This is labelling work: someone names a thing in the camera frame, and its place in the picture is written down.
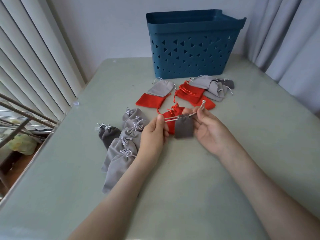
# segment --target table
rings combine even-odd
[[[235,81],[212,110],[257,164],[320,217],[320,121],[254,64],[230,57]],[[154,80],[152,59],[105,60],[0,205],[0,239],[65,239],[102,200],[106,149],[96,123],[120,127]],[[177,85],[185,79],[173,79]],[[168,97],[160,111],[173,105]],[[181,106],[187,101],[177,98]],[[155,109],[141,108],[149,118]],[[127,239],[268,239],[219,161],[196,139],[170,138],[140,192]]]

